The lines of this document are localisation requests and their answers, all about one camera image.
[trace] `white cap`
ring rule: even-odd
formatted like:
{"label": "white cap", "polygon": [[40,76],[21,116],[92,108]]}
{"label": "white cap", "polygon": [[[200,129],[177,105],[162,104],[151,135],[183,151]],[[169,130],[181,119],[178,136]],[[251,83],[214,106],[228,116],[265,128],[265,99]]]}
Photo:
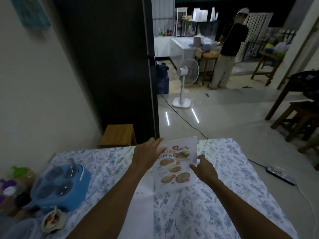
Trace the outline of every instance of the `white cap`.
{"label": "white cap", "polygon": [[246,14],[249,14],[249,9],[248,8],[242,8],[242,9],[240,9],[238,12],[237,12],[237,14],[238,13],[246,13]]}

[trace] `menu card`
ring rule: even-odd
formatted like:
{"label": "menu card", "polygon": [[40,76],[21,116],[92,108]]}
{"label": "menu card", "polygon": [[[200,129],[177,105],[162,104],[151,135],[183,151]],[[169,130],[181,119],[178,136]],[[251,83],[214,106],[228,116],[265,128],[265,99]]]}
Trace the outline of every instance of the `menu card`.
{"label": "menu card", "polygon": [[196,165],[197,137],[160,144],[167,147],[152,167],[155,193],[161,194],[196,184],[197,176],[189,167]]}

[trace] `black refrigerator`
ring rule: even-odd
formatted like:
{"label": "black refrigerator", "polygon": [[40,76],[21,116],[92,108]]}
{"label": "black refrigerator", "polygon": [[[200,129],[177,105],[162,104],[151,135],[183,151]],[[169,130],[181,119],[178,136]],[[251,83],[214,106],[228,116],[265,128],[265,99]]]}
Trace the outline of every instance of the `black refrigerator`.
{"label": "black refrigerator", "polygon": [[53,0],[101,126],[133,124],[158,138],[151,0]]}

